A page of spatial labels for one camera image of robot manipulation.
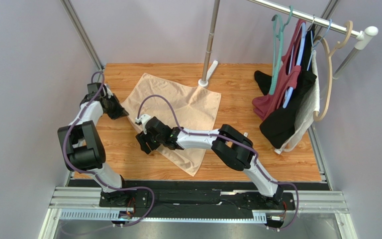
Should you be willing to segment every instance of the beige cloth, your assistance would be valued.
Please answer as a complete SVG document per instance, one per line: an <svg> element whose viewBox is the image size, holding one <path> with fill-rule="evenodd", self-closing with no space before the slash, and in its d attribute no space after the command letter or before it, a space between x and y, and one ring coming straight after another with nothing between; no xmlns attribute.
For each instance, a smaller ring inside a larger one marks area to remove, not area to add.
<svg viewBox="0 0 382 239"><path fill-rule="evenodd" d="M165 97L175 110L178 122L182 127L195 130L212 130L220 104L220 93L209 91L203 87L189 87L176 82L144 73L131 94L121 103L129 112L128 119L137 132L142 126L135 124L138 109L149 95ZM160 98L148 99L141 114L156 116L169 127L176 127L175 120L169 106ZM169 150L162 145L157 149L180 169L194 176L201 166L204 149Z"/></svg>

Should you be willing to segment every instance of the wooden floor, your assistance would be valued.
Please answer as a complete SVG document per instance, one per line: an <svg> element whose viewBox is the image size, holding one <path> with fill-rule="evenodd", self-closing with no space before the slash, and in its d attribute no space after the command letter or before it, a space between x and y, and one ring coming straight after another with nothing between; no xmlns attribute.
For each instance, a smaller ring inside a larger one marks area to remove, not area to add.
<svg viewBox="0 0 382 239"><path fill-rule="evenodd" d="M261 96L253 79L254 71L271 73L271 65L220 64L213 74L208 89L222 93L214 128L227 123L240 132L248 132L260 161L269 173L280 181L320 181L319 170L306 133L298 146L289 153L277 155L268 140L260 133L261 120L253 113L251 100ZM130 94L143 73L196 86L201 78L202 64L108 64L106 83L120 102ZM97 125L105 147L106 161L125 179L149 180L227 180L249 181L247 176L234 171L212 152L207 151L200 170L189 176L158 152L146 155L135 139L136 131L126 119L110 120L104 115ZM76 174L76 178L85 175Z"/></svg>

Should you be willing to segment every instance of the beige hanger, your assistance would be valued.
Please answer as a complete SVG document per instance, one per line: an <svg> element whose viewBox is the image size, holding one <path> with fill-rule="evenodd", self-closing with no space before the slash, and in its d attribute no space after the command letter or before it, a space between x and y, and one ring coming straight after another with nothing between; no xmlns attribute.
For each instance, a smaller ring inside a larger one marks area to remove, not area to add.
<svg viewBox="0 0 382 239"><path fill-rule="evenodd" d="M350 39L350 36L351 36L351 31L353 30L352 21L348 21L344 25L347 27L346 38L344 39L342 43L338 41L337 44L334 46L334 49L332 49L332 51L329 51L329 45L325 38L322 38L321 36L317 36L314 41L316 42L320 40L320 42L323 45L323 49L325 50L326 61L328 62L328 93L326 95L325 107L323 108L324 110L320 116L319 116L319 112L317 111L313 113L313 119L315 121L321 121L325 117L326 112L328 112L329 100L331 99L331 89L332 89L332 56L334 55L337 49L341 49L347 44L347 41Z"/></svg>

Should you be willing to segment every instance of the fabric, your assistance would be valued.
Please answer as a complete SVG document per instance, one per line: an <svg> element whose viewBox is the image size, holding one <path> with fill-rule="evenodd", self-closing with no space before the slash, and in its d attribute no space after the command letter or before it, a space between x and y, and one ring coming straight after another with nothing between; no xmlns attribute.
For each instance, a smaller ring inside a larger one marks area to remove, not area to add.
<svg viewBox="0 0 382 239"><path fill-rule="evenodd" d="M294 134L294 123L297 111L306 93L312 88L316 76L302 70L297 79L297 87L293 91L286 108L279 107L273 111L261 124L260 131L275 148L282 145Z"/></svg>
<svg viewBox="0 0 382 239"><path fill-rule="evenodd" d="M312 44L310 33L314 34L313 27L306 34L306 38L304 42L303 59L301 60L301 68L307 71L312 71L312 65L310 63L311 44ZM259 88L262 91L263 95L267 95L271 87L272 77L261 71L255 71L254 80L257 82L257 85L259 85Z"/></svg>
<svg viewBox="0 0 382 239"><path fill-rule="evenodd" d="M290 152L293 150L298 142L303 138L303 135L306 133L307 129L313 123L313 113L319 111L320 109L320 91L319 91L319 79L316 63L316 51L313 51L312 57L312 70L316 76L316 81L313 87L305 94L301 105L297 111L295 118L294 134L278 149L275 149L275 152L280 154L282 151Z"/></svg>
<svg viewBox="0 0 382 239"><path fill-rule="evenodd" d="M289 87L293 87L294 89L297 87L297 79L301 72L301 66L295 65L297 54L294 54L291 59L291 53L293 46L296 52L299 50L299 44L301 41L301 32L299 29L303 22L304 21L301 19L297 22L288 51L282 57L284 64L282 65L278 74L278 82L276 85L275 93L273 95L254 98L252 101L252 104L255 106L253 111L262 120L265 120L266 117L268 117L273 111L281 106L285 91ZM287 74L287 69L289 68L290 64L292 68L291 71Z"/></svg>
<svg viewBox="0 0 382 239"><path fill-rule="evenodd" d="M128 98L121 103L129 112L128 119L137 132L142 131L142 126L135 124L139 106L143 99L154 94L165 97L172 104L182 127L213 129L220 104L220 93L203 87L184 86L144 73ZM168 105L160 98L147 100L141 114L156 116L169 127L177 126ZM169 150L162 145L157 151L191 176L197 173L205 154L204 149Z"/></svg>

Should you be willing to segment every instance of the white clip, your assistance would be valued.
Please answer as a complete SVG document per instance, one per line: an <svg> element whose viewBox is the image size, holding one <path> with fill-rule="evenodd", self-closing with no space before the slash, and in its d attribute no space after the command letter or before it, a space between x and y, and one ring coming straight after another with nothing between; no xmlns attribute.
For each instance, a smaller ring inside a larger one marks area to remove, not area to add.
<svg viewBox="0 0 382 239"><path fill-rule="evenodd" d="M139 118L135 118L136 124L142 124L142 131L144 131L144 134L147 134L147 129L145 128L145 125L150 119L151 116L149 116L148 114L143 114Z"/></svg>

